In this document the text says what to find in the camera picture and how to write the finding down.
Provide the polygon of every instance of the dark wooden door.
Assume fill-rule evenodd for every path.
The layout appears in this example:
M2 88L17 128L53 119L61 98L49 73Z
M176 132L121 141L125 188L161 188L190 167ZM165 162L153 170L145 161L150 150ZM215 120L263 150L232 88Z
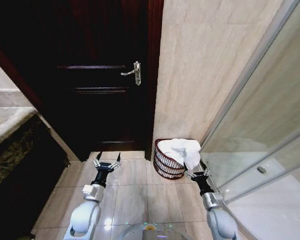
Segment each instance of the dark wooden door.
M1 51L82 161L90 151L146 148L153 105L148 6L146 0L0 0ZM140 86L134 74L120 74L135 61Z

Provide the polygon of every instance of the marble countertop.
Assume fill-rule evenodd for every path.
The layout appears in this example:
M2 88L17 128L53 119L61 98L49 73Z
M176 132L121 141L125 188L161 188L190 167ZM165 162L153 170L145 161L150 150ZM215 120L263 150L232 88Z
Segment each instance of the marble countertop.
M33 107L0 107L0 143L36 113Z

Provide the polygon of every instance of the door frame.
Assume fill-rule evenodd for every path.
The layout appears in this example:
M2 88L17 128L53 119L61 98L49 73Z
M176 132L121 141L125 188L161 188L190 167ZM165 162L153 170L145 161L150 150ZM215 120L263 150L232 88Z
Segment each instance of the door frame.
M160 42L164 0L147 0L147 81L146 81L146 141L145 159L151 160L155 121L157 83L159 70ZM12 62L0 50L0 67L28 98L39 113L50 122L49 110L36 93L29 87L25 78L17 71Z

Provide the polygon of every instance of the laundry basket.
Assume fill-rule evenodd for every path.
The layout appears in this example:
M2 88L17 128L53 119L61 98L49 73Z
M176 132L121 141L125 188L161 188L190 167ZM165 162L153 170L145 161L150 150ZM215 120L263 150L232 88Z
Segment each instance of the laundry basket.
M185 174L185 168L173 158L166 156L158 147L158 143L162 140L170 139L157 139L155 140L155 149L154 149L154 161L153 166L160 176L165 179L179 179Z

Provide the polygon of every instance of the door handle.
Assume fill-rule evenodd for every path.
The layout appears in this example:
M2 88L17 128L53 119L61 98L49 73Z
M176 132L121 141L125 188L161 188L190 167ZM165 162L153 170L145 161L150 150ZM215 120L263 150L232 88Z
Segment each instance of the door handle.
M128 76L134 73L135 76L135 84L138 86L141 84L141 62L135 61L133 64L134 69L130 72L121 72L122 76Z

